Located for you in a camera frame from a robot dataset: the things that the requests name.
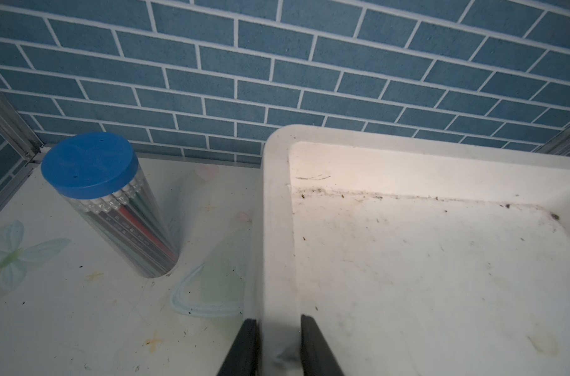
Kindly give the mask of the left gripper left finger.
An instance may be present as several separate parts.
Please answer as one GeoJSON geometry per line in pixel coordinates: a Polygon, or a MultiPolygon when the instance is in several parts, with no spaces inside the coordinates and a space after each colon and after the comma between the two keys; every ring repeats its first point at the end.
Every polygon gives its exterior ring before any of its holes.
{"type": "Polygon", "coordinates": [[[255,376],[258,372],[260,334],[258,322],[246,319],[228,351],[217,376],[255,376]]]}

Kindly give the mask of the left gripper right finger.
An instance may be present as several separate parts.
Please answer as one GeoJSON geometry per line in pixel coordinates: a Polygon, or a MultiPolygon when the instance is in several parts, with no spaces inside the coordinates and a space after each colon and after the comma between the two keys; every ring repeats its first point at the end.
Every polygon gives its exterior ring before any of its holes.
{"type": "Polygon", "coordinates": [[[312,316],[301,316],[301,365],[304,376],[344,376],[312,316]]]}

